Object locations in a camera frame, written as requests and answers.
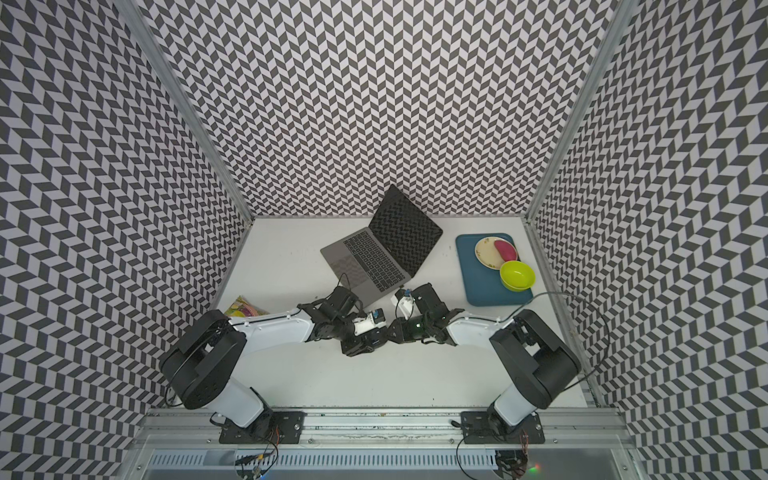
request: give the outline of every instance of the white plate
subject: white plate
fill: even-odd
[[[481,238],[480,241],[475,244],[475,257],[477,257],[478,261],[486,267],[493,270],[501,270],[502,265],[504,264],[504,259],[502,259],[501,254],[496,250],[496,245],[493,244],[496,240],[509,243],[507,240],[499,237]]]

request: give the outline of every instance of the aluminum frame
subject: aluminum frame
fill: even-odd
[[[309,451],[371,450],[414,452],[452,451],[462,439],[461,430],[451,426],[459,420],[460,408],[418,409],[281,409],[306,413],[298,445],[281,445],[281,455]],[[136,480],[147,470],[157,450],[228,450],[233,445],[219,443],[220,429],[209,423],[214,413],[206,410],[152,409],[142,420],[139,435],[131,443],[127,458],[118,471],[120,480]],[[618,409],[570,408],[538,412],[546,441],[530,445],[537,449],[607,449],[620,465],[621,480],[644,480],[637,473],[637,457],[632,437]],[[264,445],[238,445],[237,450],[263,448]],[[463,455],[477,455],[491,449],[514,449],[517,445],[488,443],[468,445]]]

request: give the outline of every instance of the cable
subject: cable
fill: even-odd
[[[410,296],[410,295],[405,295],[405,294],[403,294],[403,296],[401,296],[401,297],[400,297],[400,298],[397,300],[397,304],[395,305],[395,318],[397,318],[397,317],[398,317],[398,313],[397,313],[397,312],[398,312],[398,308],[400,307],[400,302],[402,301],[402,299],[404,299],[404,298],[406,298],[406,297],[410,297],[411,299],[413,298],[413,297],[412,297],[412,296]],[[411,317],[413,316],[413,310],[416,310],[416,304],[415,304],[415,302],[414,302],[414,304],[413,304],[413,305],[411,305],[411,313],[409,313],[409,314],[408,314],[408,318],[406,319],[406,322],[407,322],[408,320],[410,320],[410,319],[411,319]]]
[[[225,423],[214,422],[214,416],[216,415],[219,415],[219,414],[216,412],[211,413],[210,418],[208,419],[208,422],[210,422],[210,424],[213,426],[219,427],[220,429],[224,428],[226,426]]]
[[[258,463],[256,463],[256,466],[253,468],[253,471],[255,473],[256,468],[259,468],[261,465],[261,462],[268,457],[271,457],[272,454],[275,454],[275,460],[272,462],[272,464],[268,467],[266,467],[266,470],[263,472],[259,472],[259,476],[255,478],[262,478],[266,473],[277,463],[277,459],[280,457],[280,450],[277,449],[277,445],[272,441],[272,435],[268,439],[261,438],[261,440],[267,442],[266,447],[264,447],[264,452],[261,455],[247,455],[243,458],[237,458],[237,452],[239,451],[238,448],[235,448],[235,462],[233,467],[235,468],[235,473],[237,473],[237,467],[240,466],[240,474],[238,475],[240,478],[248,478],[246,471],[245,471],[245,465],[251,463],[254,460],[258,460]],[[267,453],[266,450],[272,445],[275,449],[272,452]]]
[[[584,303],[586,303],[588,306],[592,306],[592,307],[594,307],[594,304],[593,304],[591,301],[587,300],[586,298],[584,298],[583,296],[580,296],[580,295],[574,295],[573,293],[566,293],[566,292],[542,292],[542,293],[537,293],[537,294],[536,294],[536,295],[534,295],[534,296],[533,296],[533,297],[532,297],[532,298],[531,298],[531,299],[530,299],[528,302],[525,302],[525,303],[523,303],[522,305],[520,305],[518,308],[516,308],[514,312],[510,313],[510,314],[509,314],[509,316],[507,316],[507,318],[505,318],[505,319],[504,319],[504,321],[506,322],[507,320],[510,320],[510,319],[511,319],[511,318],[512,318],[512,317],[513,317],[513,316],[514,316],[514,315],[515,315],[517,312],[519,312],[519,311],[520,311],[522,308],[524,308],[524,307],[525,307],[526,305],[528,305],[530,302],[534,301],[534,300],[535,300],[537,297],[539,297],[539,296],[542,296],[542,295],[562,295],[562,296],[569,296],[569,297],[575,298],[576,300],[580,300],[581,302],[584,302]],[[604,315],[603,313],[599,313],[599,315],[600,315],[600,318],[602,318],[602,319],[603,319],[603,328],[607,327],[607,326],[608,326],[608,319],[607,319],[607,318],[605,318],[605,315]],[[505,324],[505,325],[504,325],[502,328],[506,328],[508,325],[509,325],[509,323],[506,323],[506,324]],[[576,385],[578,385],[579,383],[581,383],[581,382],[585,381],[585,380],[587,379],[587,377],[589,377],[589,376],[591,376],[592,374],[594,374],[595,372],[597,372],[597,370],[598,370],[598,369],[600,369],[600,367],[603,365],[603,363],[605,362],[605,360],[608,358],[608,350],[610,350],[610,349],[611,349],[611,344],[613,343],[613,339],[611,338],[611,334],[610,334],[610,333],[608,333],[608,334],[606,335],[606,337],[608,338],[608,344],[607,344],[607,345],[605,346],[605,348],[603,349],[603,358],[601,358],[601,359],[600,359],[600,361],[598,361],[598,362],[595,364],[594,368],[593,368],[593,369],[592,369],[592,370],[591,370],[589,373],[587,373],[586,375],[584,375],[583,377],[581,377],[581,379],[577,379],[575,382],[573,382],[573,383],[572,383],[572,384],[570,384],[569,386],[567,386],[567,387],[565,387],[564,389],[562,389],[562,390],[560,391],[560,393],[563,393],[565,390],[568,390],[568,389],[571,389],[571,388],[575,387],[575,386],[576,386]]]
[[[540,297],[540,296],[542,296],[542,295],[563,295],[563,296],[572,296],[572,297],[574,297],[575,299],[581,300],[582,302],[584,302],[584,303],[586,303],[586,304],[588,304],[588,305],[591,305],[591,304],[592,304],[592,302],[590,302],[589,300],[585,299],[583,296],[574,295],[573,293],[566,293],[566,292],[541,292],[541,293],[537,293],[536,295],[534,295],[534,296],[533,296],[533,297],[532,297],[532,298],[531,298],[531,299],[530,299],[528,302],[525,302],[525,303],[523,303],[522,305],[520,305],[518,308],[516,308],[516,309],[515,309],[515,311],[513,311],[512,313],[510,313],[510,314],[509,314],[509,316],[507,316],[507,318],[505,318],[505,319],[504,319],[504,321],[506,322],[507,320],[511,319],[511,318],[512,318],[512,317],[513,317],[513,316],[514,316],[514,315],[515,315],[517,312],[519,312],[520,310],[522,310],[523,308],[525,308],[525,306],[527,306],[527,305],[528,305],[530,302],[532,302],[532,301],[536,300],[538,297]]]
[[[168,385],[165,387],[165,392],[163,393],[163,404],[166,405],[169,409],[172,409],[173,407],[182,406],[184,402],[177,403],[176,405],[169,405],[168,404],[168,390],[169,387],[173,384],[174,379],[176,378],[176,375],[183,369],[183,367],[189,362],[189,360],[194,356],[195,353],[197,353],[198,350],[200,350],[203,346],[207,345],[208,342],[210,342],[210,339],[212,339],[214,336],[218,335],[219,329],[215,329],[213,332],[210,333],[208,337],[206,337],[205,341],[202,342],[200,345],[197,346],[195,350],[192,351],[191,354],[187,356],[187,358],[184,359],[184,361],[179,365],[179,368],[176,369],[174,374],[170,377],[170,380],[168,380]]]
[[[463,439],[461,439],[461,440],[458,442],[458,445],[456,446],[456,463],[458,463],[458,467],[459,467],[459,468],[462,470],[462,473],[463,473],[464,475],[467,475],[467,477],[471,478],[472,480],[478,480],[478,479],[476,479],[475,477],[471,476],[469,473],[467,473],[467,472],[464,470],[464,467],[462,467],[462,462],[461,462],[461,461],[458,459],[458,447],[462,446],[462,443],[464,443],[464,441],[465,441],[466,439],[468,439],[470,435],[471,435],[471,434],[467,434],[467,436],[466,436],[466,437],[464,437]]]
[[[270,444],[271,444],[271,445],[272,445],[272,446],[275,448],[275,461],[274,461],[274,462],[272,462],[272,465],[270,465],[270,466],[266,467],[266,470],[264,470],[263,472],[261,472],[261,477],[263,477],[264,475],[266,475],[266,473],[267,473],[267,472],[268,472],[268,471],[269,471],[269,470],[270,470],[270,469],[271,469],[273,466],[275,466],[275,464],[277,463],[277,459],[280,457],[280,450],[278,450],[278,449],[277,449],[277,444],[273,443],[271,438],[269,438],[269,439],[266,439],[266,440],[267,440],[267,441],[268,441],[268,442],[269,442],[269,443],[270,443]]]
[[[341,272],[341,275],[339,275],[339,282],[336,284],[336,286],[341,285],[341,277],[346,277],[346,288],[348,290],[352,290],[351,283],[349,283],[349,275],[346,274],[346,272]]]

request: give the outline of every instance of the white table surface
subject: white table surface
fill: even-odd
[[[449,309],[506,317],[516,306],[477,307],[467,303],[455,238],[464,233],[508,233],[521,260],[541,278],[531,244],[517,217],[435,218],[444,233],[421,269],[406,286],[431,283]],[[239,296],[271,313],[324,297],[336,286],[320,249],[363,228],[368,218],[257,219],[224,287],[218,308]],[[545,291],[537,280],[534,294]],[[383,308],[389,322],[395,308],[389,298],[367,310]],[[560,337],[560,325],[548,296],[534,310]],[[496,354],[474,346],[387,343],[374,353],[349,358],[337,340],[280,346],[240,359],[234,377],[279,407],[487,407],[511,380]],[[552,406],[585,407],[581,389],[560,394]]]

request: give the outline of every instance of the laptop screen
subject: laptop screen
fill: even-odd
[[[369,228],[411,276],[416,275],[442,235],[442,228],[394,185],[384,194]]]

